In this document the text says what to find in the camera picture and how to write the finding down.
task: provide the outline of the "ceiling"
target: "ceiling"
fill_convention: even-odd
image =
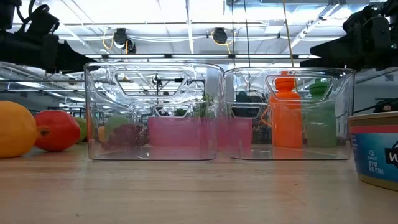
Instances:
[[[229,49],[236,54],[289,52],[282,0],[246,0],[246,13],[244,1],[234,1],[234,9],[232,0],[43,0],[36,6],[50,6],[50,13],[62,23],[55,33],[82,54],[123,54],[115,46],[107,49],[102,41],[105,36],[110,46],[112,33],[122,27],[136,43],[138,54],[227,54],[227,47],[211,38],[216,27],[224,28],[229,40],[235,31]],[[308,54],[311,46],[344,35],[342,23],[369,0],[286,3],[290,38],[296,38],[293,53]],[[25,17],[28,5],[29,0],[22,1]],[[15,15],[13,29],[20,24]]]

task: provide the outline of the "table surface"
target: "table surface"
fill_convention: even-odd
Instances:
[[[91,161],[86,146],[0,160],[1,223],[397,223],[398,192],[353,161]]]

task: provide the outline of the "cable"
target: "cable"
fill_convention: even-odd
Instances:
[[[29,23],[29,21],[31,21],[31,20],[32,20],[34,17],[36,17],[38,14],[43,13],[43,12],[44,12],[44,13],[47,13],[47,12],[49,12],[49,10],[50,10],[50,7],[49,7],[48,5],[43,4],[43,5],[39,6],[39,7],[37,7],[37,8],[35,9],[35,11],[33,11],[33,6],[34,6],[34,4],[35,4],[35,0],[30,0],[29,8],[28,8],[29,16],[26,17],[25,19],[24,19],[24,17],[22,16],[19,7],[17,7],[18,17],[19,17],[19,19],[22,21],[21,28],[18,30],[18,32],[25,32],[26,25]]]
[[[248,16],[246,15],[246,0],[243,0],[243,6],[244,6],[244,18],[246,20],[246,37],[248,38],[248,59],[249,59],[249,67],[250,67],[249,27],[248,27]]]
[[[287,23],[287,16],[286,16],[286,0],[283,0],[283,5],[284,5],[284,14],[285,14],[285,22],[286,22],[287,43],[289,44],[290,62],[292,62],[292,68],[294,68],[292,43],[290,42],[289,25]],[[299,89],[297,88],[297,81],[295,78],[293,78],[293,81],[294,81],[294,87],[296,89],[296,92],[298,93]]]
[[[290,42],[289,25],[287,23],[287,16],[286,16],[286,0],[283,0],[283,5],[284,5],[284,14],[285,14],[285,22],[286,22],[287,43],[289,44],[289,52],[290,52],[290,61],[292,62],[292,67],[294,67],[292,44]]]
[[[104,45],[104,47],[106,48],[106,49],[112,49],[112,47],[113,47],[113,36],[114,36],[114,33],[112,34],[112,40],[111,40],[111,46],[110,47],[108,47],[106,44],[105,44],[105,35],[106,35],[106,31],[107,30],[105,30],[105,32],[104,32],[104,37],[103,37],[103,39],[102,39],[102,44]]]
[[[234,68],[236,68],[235,64],[235,28],[234,28],[234,1],[232,1],[232,51],[233,51],[233,58],[232,62],[234,63]]]
[[[227,44],[226,48],[228,50],[228,53],[231,54],[231,50],[229,49],[228,44]]]

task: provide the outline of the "yellow cable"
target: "yellow cable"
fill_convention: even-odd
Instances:
[[[111,48],[113,47],[113,35],[114,35],[114,33],[112,34],[111,46],[108,47],[108,46],[105,44],[105,35],[106,35],[106,31],[107,31],[107,30],[105,30],[105,32],[104,32],[104,38],[102,39],[102,44],[104,45],[104,47],[105,47],[106,49],[111,49]]]
[[[226,46],[226,48],[228,49],[228,53],[231,54],[231,50],[229,49],[228,45]]]

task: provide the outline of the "black object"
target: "black object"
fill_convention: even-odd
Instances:
[[[397,67],[397,16],[398,0],[366,6],[343,24],[344,37],[312,47],[311,54],[320,58],[303,61],[300,66],[355,70]]]
[[[217,44],[225,44],[227,39],[228,37],[223,28],[216,28],[216,30],[214,30],[213,40]]]
[[[0,30],[11,29],[15,8],[21,5],[21,0],[0,0]]]
[[[136,43],[129,39],[125,28],[116,29],[116,32],[113,35],[113,41],[119,46],[122,46],[121,49],[123,50],[127,47],[128,54],[135,54],[137,52]]]
[[[85,63],[94,62],[72,50],[66,42],[59,43],[58,36],[53,35],[59,26],[58,19],[49,13],[46,4],[32,12],[34,3],[30,1],[29,16],[23,18],[19,12],[21,1],[0,0],[0,61],[42,68],[48,73],[80,72]],[[15,8],[23,25],[12,34],[6,30],[12,27]]]

